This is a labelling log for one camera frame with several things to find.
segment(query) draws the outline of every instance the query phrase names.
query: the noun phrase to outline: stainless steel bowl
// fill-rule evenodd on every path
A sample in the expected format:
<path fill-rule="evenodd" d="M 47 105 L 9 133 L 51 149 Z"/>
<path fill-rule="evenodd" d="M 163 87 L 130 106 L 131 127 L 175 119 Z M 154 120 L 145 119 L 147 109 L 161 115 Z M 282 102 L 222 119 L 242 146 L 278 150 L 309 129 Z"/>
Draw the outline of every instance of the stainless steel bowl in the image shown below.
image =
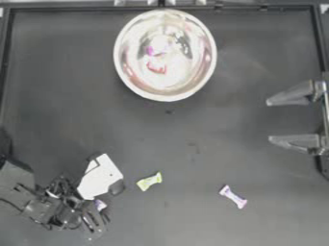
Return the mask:
<path fill-rule="evenodd" d="M 145 12 L 118 35 L 114 59 L 118 75 L 135 93 L 155 101 L 178 101 L 202 88 L 214 73 L 214 38 L 189 13 Z"/>

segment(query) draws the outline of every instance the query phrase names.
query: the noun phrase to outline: black tray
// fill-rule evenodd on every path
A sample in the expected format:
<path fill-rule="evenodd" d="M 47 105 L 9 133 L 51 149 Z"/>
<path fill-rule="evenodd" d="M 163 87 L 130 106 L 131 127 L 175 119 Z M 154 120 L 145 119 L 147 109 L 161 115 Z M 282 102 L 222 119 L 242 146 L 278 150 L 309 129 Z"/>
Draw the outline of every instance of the black tray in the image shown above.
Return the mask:
<path fill-rule="evenodd" d="M 320 106 L 266 108 L 276 92 L 328 67 L 313 6 L 185 8 L 209 26 L 218 64 L 205 88 L 177 103 L 151 102 L 115 73 L 115 37 L 147 8 L 5 10 L 1 126 L 38 183 L 75 178 L 84 158 L 110 154 L 127 190 L 95 245 L 320 245 L 328 242 L 329 185 L 313 159 L 268 135 L 312 133 Z M 135 182 L 161 171 L 143 193 Z M 217 192 L 246 196 L 240 211 Z M 1 213 L 1 245 L 82 245 Z"/>

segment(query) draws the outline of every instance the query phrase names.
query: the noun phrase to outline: black cable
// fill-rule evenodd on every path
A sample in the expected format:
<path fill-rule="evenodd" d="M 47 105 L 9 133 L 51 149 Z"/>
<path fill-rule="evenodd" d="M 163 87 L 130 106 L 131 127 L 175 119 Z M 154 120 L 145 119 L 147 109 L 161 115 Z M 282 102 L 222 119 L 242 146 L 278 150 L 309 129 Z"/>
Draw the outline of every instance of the black cable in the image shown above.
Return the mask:
<path fill-rule="evenodd" d="M 8 204 L 9 206 L 12 206 L 19 212 L 23 212 L 23 209 L 19 208 L 19 206 L 16 206 L 12 202 L 9 202 L 8 200 L 5 200 L 4 198 L 0 198 L 0 201 L 5 204 Z"/>

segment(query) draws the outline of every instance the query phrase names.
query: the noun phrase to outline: black frame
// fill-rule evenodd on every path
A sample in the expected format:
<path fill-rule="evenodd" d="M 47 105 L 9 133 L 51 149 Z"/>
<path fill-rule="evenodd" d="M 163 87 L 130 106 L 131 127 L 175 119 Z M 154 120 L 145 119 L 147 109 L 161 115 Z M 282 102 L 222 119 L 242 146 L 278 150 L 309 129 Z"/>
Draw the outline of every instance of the black frame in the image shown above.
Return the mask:
<path fill-rule="evenodd" d="M 309 11 L 313 23 L 313 36 L 317 48 L 320 69 L 322 72 L 329 71 L 329 56 L 325 43 L 324 28 L 321 22 L 321 12 L 318 4 L 223 4 L 217 1 L 209 1 L 207 5 L 198 6 L 190 4 L 190 1 L 181 1 L 178 6 L 166 5 L 166 0 L 158 0 L 155 6 L 149 6 L 147 1 L 134 1 L 134 6 L 114 6 L 110 2 L 40 2 L 40 3 L 16 3 L 4 5 L 3 29 L 0 35 L 0 122 L 3 119 L 3 98 L 4 85 L 7 77 L 7 67 L 9 58 L 11 36 L 15 11 L 42 12 L 42 11 L 149 11 L 158 8 L 171 8 L 178 10 L 213 10 L 218 12 L 298 12 Z"/>

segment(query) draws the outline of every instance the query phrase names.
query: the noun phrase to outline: bowl rim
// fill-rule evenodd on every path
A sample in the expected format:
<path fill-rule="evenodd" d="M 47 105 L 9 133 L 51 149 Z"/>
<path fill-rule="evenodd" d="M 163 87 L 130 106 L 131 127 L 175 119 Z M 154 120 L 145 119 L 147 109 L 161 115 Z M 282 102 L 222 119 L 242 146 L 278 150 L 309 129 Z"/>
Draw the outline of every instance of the bowl rim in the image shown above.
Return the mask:
<path fill-rule="evenodd" d="M 154 94 L 150 93 L 145 90 L 142 90 L 138 86 L 135 86 L 126 74 L 123 73 L 122 69 L 120 69 L 120 64 L 119 64 L 119 44 L 122 39 L 125 38 L 126 32 L 127 30 L 131 28 L 131 26 L 142 19 L 142 18 L 147 18 L 150 15 L 154 15 L 155 12 L 171 12 L 171 13 L 183 13 L 183 15 L 186 15 L 202 28 L 203 32 L 206 33 L 206 36 L 210 39 L 210 45 L 211 45 L 211 52 L 213 52 L 213 60 L 211 60 L 211 65 L 209 68 L 209 71 L 206 73 L 206 76 L 202 78 L 201 82 L 197 84 L 197 86 L 190 89 L 189 91 L 185 91 L 179 94 L 175 95 L 159 95 L 159 94 Z M 217 64 L 217 47 L 215 47 L 215 42 L 214 42 L 214 37 L 213 34 L 209 30 L 209 28 L 206 27 L 206 25 L 201 22 L 201 20 L 194 17 L 190 13 L 187 12 L 182 12 L 178 10 L 173 10 L 173 9 L 163 9 L 163 10 L 153 10 L 149 12 L 143 12 L 141 13 L 138 16 L 135 16 L 129 23 L 125 25 L 125 27 L 122 28 L 116 40 L 115 40 L 115 48 L 114 48 L 114 60 L 115 60 L 115 70 L 116 73 L 119 75 L 120 80 L 125 82 L 126 86 L 142 97 L 154 100 L 154 101 L 159 101 L 159 102 L 175 102 L 179 101 L 187 97 L 190 97 L 198 90 L 201 90 L 201 88 L 205 86 L 205 84 L 207 83 L 210 77 L 214 74 L 214 69 L 215 69 L 215 64 Z"/>

